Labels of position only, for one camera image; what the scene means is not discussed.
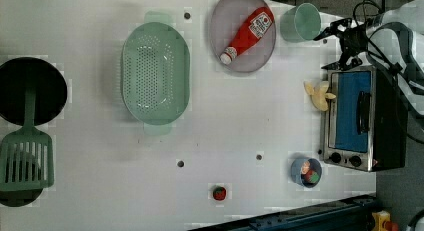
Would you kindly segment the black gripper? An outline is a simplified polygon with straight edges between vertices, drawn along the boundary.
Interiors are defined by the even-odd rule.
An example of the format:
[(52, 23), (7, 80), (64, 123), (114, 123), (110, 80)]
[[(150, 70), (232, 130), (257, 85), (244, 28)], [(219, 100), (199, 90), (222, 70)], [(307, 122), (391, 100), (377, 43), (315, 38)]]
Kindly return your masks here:
[(339, 61), (322, 66), (322, 69), (347, 71), (363, 64), (362, 60), (357, 57), (357, 55), (367, 50), (368, 38), (366, 36), (366, 26), (360, 24), (352, 27), (351, 24), (351, 18), (333, 21), (314, 38), (314, 41), (319, 41), (330, 36), (339, 38), (342, 51)]

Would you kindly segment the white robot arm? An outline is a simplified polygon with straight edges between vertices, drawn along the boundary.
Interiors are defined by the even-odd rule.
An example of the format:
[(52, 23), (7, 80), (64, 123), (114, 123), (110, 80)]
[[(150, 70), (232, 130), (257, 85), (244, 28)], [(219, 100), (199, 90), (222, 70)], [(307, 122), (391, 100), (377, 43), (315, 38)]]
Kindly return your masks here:
[(315, 39), (335, 36), (342, 50), (340, 59), (326, 70), (347, 71), (370, 64), (395, 83), (417, 122), (423, 121), (423, 0), (413, 0), (395, 10), (376, 15), (357, 15), (333, 21)]

